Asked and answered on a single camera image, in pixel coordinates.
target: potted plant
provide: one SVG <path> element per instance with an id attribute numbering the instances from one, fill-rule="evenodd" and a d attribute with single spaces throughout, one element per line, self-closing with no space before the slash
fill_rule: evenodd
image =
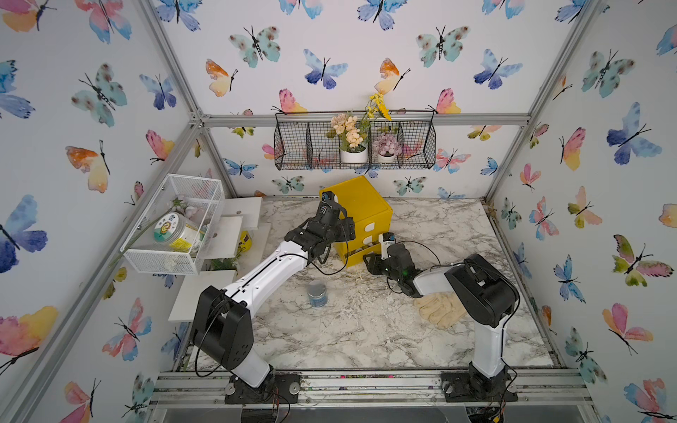
<path id="1" fill-rule="evenodd" d="M 383 133 L 378 137 L 378 162 L 394 163 L 398 155 L 402 154 L 402 146 L 391 133 Z"/>

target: white shelf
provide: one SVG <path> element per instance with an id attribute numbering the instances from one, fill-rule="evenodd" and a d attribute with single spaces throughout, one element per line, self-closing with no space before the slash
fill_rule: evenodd
<path id="1" fill-rule="evenodd" d="M 243 252 L 238 259 L 240 265 L 238 277 L 246 275 L 261 262 L 263 249 L 268 243 L 268 234 L 272 227 L 271 223 L 262 223 L 258 229 L 249 231 L 249 236 L 252 238 L 252 248 Z"/>
<path id="2" fill-rule="evenodd" d="M 242 230 L 259 227 L 262 197 L 228 198 L 224 200 L 222 216 L 242 216 Z"/>
<path id="3" fill-rule="evenodd" d="M 193 321 L 202 291 L 209 286 L 222 289 L 230 285 L 233 279 L 235 279 L 234 270 L 203 271 L 197 276 L 186 276 L 169 314 L 169 321 Z"/>
<path id="4" fill-rule="evenodd" d="M 241 216 L 222 217 L 214 230 L 209 248 L 204 252 L 204 259 L 228 259 L 235 257 L 240 241 L 243 219 Z"/>

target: jar lid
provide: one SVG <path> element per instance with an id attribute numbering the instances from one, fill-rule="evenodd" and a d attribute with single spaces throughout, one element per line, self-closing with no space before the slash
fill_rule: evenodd
<path id="1" fill-rule="evenodd" d="M 157 242 L 167 241 L 172 237 L 179 226 L 179 215 L 177 213 L 167 213 L 155 225 L 153 237 Z"/>

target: orange butterfly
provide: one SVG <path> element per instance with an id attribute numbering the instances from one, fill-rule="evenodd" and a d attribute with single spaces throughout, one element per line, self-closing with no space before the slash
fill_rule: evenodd
<path id="1" fill-rule="evenodd" d="M 99 140 L 99 149 L 101 154 L 85 148 L 68 146 L 66 147 L 66 156 L 74 168 L 80 169 L 82 173 L 89 172 L 87 187 L 92 191 L 98 191 L 103 194 L 108 188 L 110 169 L 108 168 L 108 163 L 106 163 L 104 141 L 102 139 Z"/>

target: white wire mesh basket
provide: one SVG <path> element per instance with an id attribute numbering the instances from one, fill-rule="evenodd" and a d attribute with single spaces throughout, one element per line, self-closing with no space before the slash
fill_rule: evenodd
<path id="1" fill-rule="evenodd" d="M 201 212 L 196 214 L 199 221 L 191 220 L 201 229 L 191 244 L 199 243 L 199 238 L 202 241 L 197 249 L 190 252 L 177 252 L 166 244 L 155 242 L 152 227 L 139 236 L 139 233 L 148 226 L 155 226 L 155 220 L 168 212 L 169 203 L 178 196 L 183 196 L 183 201 L 187 202 L 188 206 L 204 210 L 203 217 L 200 217 Z M 134 230 L 127 236 L 121 252 L 132 244 L 132 247 L 125 252 L 125 258 L 136 271 L 141 273 L 198 275 L 204 262 L 202 256 L 209 249 L 214 230 L 223 212 L 223 205 L 223 186 L 220 180 L 169 174 L 136 222 Z"/>

